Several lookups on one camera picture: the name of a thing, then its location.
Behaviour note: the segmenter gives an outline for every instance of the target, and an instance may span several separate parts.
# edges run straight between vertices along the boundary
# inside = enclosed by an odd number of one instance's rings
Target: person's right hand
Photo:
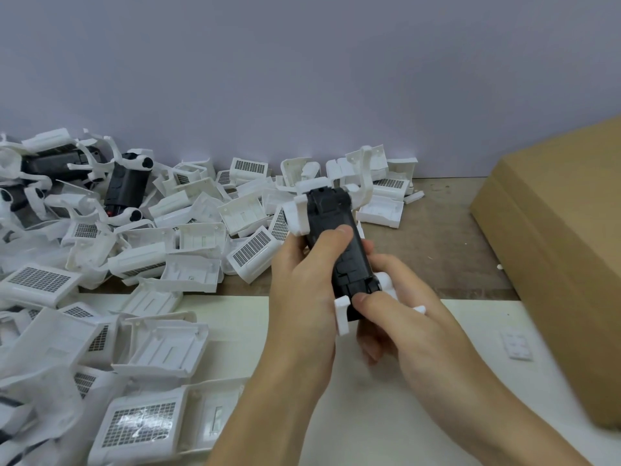
[[[373,271],[391,277],[399,298],[383,291],[352,298],[367,319],[359,322],[357,337],[370,365],[384,354],[395,355],[434,422],[483,463],[548,464],[562,458],[563,464],[588,464],[501,383],[433,289],[392,255],[368,258]],[[417,305],[427,313],[413,310]],[[549,437],[543,446],[558,448],[537,448],[531,435]],[[521,457],[529,448],[541,463]]]

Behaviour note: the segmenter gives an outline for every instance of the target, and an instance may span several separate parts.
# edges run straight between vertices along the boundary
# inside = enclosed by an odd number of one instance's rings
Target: gray wall
[[[0,130],[419,176],[621,112],[621,0],[0,0]]]

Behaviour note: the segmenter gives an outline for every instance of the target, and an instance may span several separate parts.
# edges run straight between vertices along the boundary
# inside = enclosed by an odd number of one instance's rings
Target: black device body
[[[105,158],[97,147],[87,147],[99,163],[103,163]],[[49,176],[50,179],[61,179],[63,181],[73,181],[76,179],[87,179],[88,170],[69,170],[67,164],[86,165],[88,160],[86,155],[74,144],[62,145],[60,147],[43,150],[36,155],[25,155],[22,158],[22,172]]]
[[[137,156],[133,152],[123,154],[123,158],[129,160]],[[147,160],[152,166],[153,160],[145,156],[145,161]],[[150,174],[150,170],[129,170],[121,164],[114,163],[113,174],[104,199],[105,213],[113,217],[121,214],[127,207],[140,207]]]
[[[379,281],[373,274],[362,240],[352,215],[352,198],[342,188],[321,187],[306,193],[308,196],[307,213],[310,233],[306,242],[313,248],[319,235],[327,229],[347,224],[353,228],[353,239],[345,251],[338,257],[332,270],[332,288],[334,296],[349,296],[356,293],[371,294],[380,291]],[[350,305],[347,308],[347,320],[362,319],[361,313]]]

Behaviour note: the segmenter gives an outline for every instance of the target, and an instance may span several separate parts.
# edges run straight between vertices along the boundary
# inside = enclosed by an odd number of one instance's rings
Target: person
[[[332,268],[352,238],[349,226],[326,230],[305,257],[304,239],[290,235],[275,255],[265,347],[207,466],[298,464],[332,373]],[[399,298],[382,291],[353,296],[366,317],[357,337],[369,365],[396,356],[434,422],[484,465],[589,464],[501,383],[429,286],[396,257],[363,245],[373,271],[390,275]],[[426,315],[412,309],[417,305]],[[390,452],[386,457],[390,464]]]

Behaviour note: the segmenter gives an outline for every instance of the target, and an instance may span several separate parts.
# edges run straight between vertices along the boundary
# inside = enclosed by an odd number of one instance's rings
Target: person's left hand
[[[353,230],[342,225],[322,232],[304,256],[304,237],[289,235],[272,259],[268,336],[261,360],[293,364],[314,383],[317,398],[330,381],[337,324],[332,269],[352,241]],[[367,253],[373,244],[363,240]]]

